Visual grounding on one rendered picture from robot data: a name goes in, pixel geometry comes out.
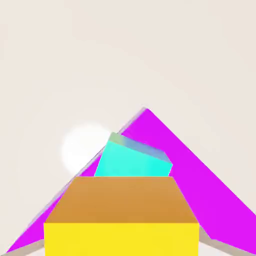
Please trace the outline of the small yellow cube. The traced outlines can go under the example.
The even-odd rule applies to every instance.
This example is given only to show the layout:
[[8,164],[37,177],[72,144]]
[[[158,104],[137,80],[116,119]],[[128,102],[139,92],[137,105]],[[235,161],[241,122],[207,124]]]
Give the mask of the small yellow cube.
[[43,225],[45,256],[199,256],[172,177],[77,177]]

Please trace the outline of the small cyan cube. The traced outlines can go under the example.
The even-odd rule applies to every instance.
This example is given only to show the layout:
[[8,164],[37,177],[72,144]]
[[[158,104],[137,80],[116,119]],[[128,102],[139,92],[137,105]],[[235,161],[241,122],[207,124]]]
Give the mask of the small cyan cube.
[[166,153],[112,132],[99,160],[96,177],[167,177],[172,162]]

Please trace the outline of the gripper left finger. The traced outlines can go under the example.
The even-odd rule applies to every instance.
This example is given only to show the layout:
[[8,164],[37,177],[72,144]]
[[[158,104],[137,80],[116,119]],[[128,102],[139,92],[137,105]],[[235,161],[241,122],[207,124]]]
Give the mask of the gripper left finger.
[[38,240],[36,242],[33,242],[31,244],[22,246],[18,249],[12,250],[10,252],[7,252],[5,254],[2,254],[0,256],[27,256],[31,253],[34,253],[44,247],[44,240]]

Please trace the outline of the large magenta box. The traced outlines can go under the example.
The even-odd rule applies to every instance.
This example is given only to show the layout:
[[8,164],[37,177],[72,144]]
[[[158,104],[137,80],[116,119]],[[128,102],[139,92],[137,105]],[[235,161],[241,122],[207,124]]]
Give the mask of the large magenta box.
[[[254,214],[195,154],[149,109],[137,115],[118,134],[159,149],[173,164],[168,177],[175,180],[208,240],[224,246],[232,256],[256,256]],[[70,184],[78,177],[167,177],[95,176],[106,146],[62,189],[59,196],[32,222],[8,252],[44,240],[44,223]]]

